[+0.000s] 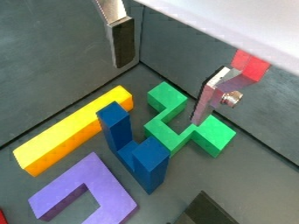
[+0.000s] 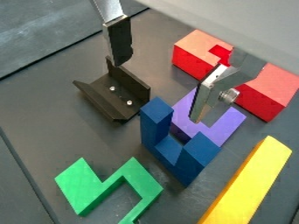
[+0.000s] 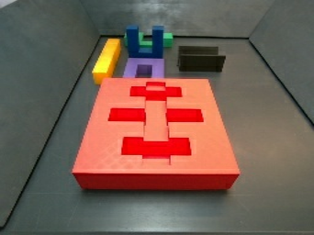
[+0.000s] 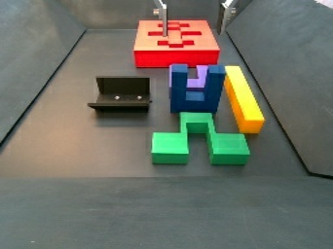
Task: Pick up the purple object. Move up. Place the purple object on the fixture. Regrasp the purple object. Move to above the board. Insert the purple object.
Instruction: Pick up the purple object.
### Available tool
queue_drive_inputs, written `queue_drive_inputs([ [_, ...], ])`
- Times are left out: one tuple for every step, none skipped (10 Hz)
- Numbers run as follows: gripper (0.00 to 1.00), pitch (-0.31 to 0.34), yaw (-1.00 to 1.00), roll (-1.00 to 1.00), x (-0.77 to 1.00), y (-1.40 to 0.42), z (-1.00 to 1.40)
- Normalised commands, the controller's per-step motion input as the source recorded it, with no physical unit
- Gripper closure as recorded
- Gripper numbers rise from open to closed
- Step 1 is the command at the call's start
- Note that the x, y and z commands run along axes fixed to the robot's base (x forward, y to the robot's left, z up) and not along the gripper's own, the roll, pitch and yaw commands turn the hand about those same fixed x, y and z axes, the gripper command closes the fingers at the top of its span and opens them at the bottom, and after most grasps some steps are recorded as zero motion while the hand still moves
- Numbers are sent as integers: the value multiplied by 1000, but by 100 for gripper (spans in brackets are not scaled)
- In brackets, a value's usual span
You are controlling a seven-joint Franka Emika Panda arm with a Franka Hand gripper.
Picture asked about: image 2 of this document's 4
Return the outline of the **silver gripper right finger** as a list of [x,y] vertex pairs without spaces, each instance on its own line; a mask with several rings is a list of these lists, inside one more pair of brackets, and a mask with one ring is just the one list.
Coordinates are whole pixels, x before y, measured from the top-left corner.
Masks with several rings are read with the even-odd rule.
[[194,123],[202,121],[218,102],[231,104],[237,100],[239,91],[235,87],[254,80],[266,64],[239,48],[233,49],[229,66],[218,64],[198,85],[189,114]]

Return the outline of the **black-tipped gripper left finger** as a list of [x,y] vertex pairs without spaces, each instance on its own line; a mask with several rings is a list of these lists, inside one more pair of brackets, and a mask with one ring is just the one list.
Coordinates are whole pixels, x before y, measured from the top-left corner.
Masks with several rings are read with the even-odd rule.
[[107,39],[110,56],[116,67],[132,57],[131,19],[124,14],[119,0],[91,0],[103,18],[103,32]]

